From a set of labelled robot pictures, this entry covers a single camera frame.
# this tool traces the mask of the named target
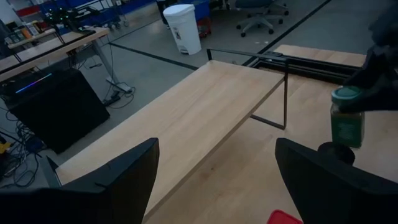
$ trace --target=green lid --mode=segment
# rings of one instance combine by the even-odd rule
[[[362,90],[355,86],[343,86],[337,90],[333,90],[331,93],[331,101],[341,106],[344,103],[349,102],[358,97],[362,93]]]

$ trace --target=red lid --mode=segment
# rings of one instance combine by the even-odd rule
[[[271,213],[267,224],[303,224],[303,222],[282,210],[275,210]]]

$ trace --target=white trash can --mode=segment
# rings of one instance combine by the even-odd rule
[[[195,6],[193,4],[178,4],[163,11],[169,23],[178,50],[183,54],[193,55],[201,50]]]

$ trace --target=trash can lid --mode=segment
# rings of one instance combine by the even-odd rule
[[[177,4],[170,6],[163,11],[164,16],[182,16],[195,10],[193,4]]]

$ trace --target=desk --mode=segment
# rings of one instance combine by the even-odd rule
[[[14,77],[26,70],[34,68],[35,66],[38,66],[41,63],[45,63],[48,60],[54,60],[54,59],[63,57],[67,52],[77,49],[78,47],[80,47],[84,44],[92,42],[94,51],[102,60],[102,63],[105,66],[105,68],[107,69],[108,73],[110,75],[113,74],[113,77],[108,77],[107,81],[109,81],[113,85],[116,85],[117,87],[119,87],[120,89],[122,89],[124,91],[131,91],[130,87],[128,87],[124,83],[119,82],[119,80],[117,79],[117,76],[113,72],[112,66],[108,63],[108,60],[104,56],[104,54],[101,50],[101,47],[98,45],[98,43],[96,41],[100,37],[107,35],[109,33],[109,29],[101,28],[101,27],[96,27],[96,28],[91,28],[91,29],[95,30],[94,34],[91,34],[85,38],[82,38],[78,41],[75,41],[71,44],[68,44],[68,45],[66,45],[58,50],[54,50],[52,52],[49,52],[49,51],[62,45],[62,43],[60,42],[60,40],[58,38],[54,38],[54,39],[44,42],[38,46],[31,47],[29,49],[26,49],[26,50],[23,50],[23,51],[17,53],[17,55],[21,58],[21,60],[25,61],[25,60],[34,58],[38,55],[48,52],[47,54],[45,54],[37,59],[34,59],[28,63],[23,63],[20,66],[13,68],[12,70],[2,72],[5,69],[8,69],[12,66],[19,64],[19,62],[15,58],[15,56],[12,55],[10,57],[0,60],[0,82],[7,80],[11,77]],[[72,42],[72,41],[76,40],[77,38],[81,37],[82,35],[83,34],[80,34],[77,32],[69,32],[67,34],[63,34],[62,39],[64,40],[65,43],[68,43],[68,42]]]
[[[53,33],[55,33],[55,29],[49,29],[49,30],[44,31],[43,33],[41,33],[39,35],[33,36],[30,39],[25,39],[25,40],[22,40],[22,41],[20,41],[18,43],[15,43],[15,44],[9,44],[8,48],[9,49],[14,49],[16,47],[31,43],[31,42],[33,42],[35,40],[38,40],[38,39],[43,38],[43,37],[46,37],[46,36],[48,36],[50,34],[53,34]]]
[[[150,137],[160,160],[146,216],[283,82],[283,75],[210,61],[56,170],[62,184],[107,163]]]
[[[283,54],[360,66],[365,55],[282,45]],[[281,209],[300,215],[275,160],[275,141],[285,137],[317,149],[331,140],[330,92],[336,85],[289,75],[285,131],[248,119],[151,216],[146,224],[264,224]],[[254,113],[283,119],[283,86]],[[397,112],[366,113],[363,147],[354,166],[398,182]]]

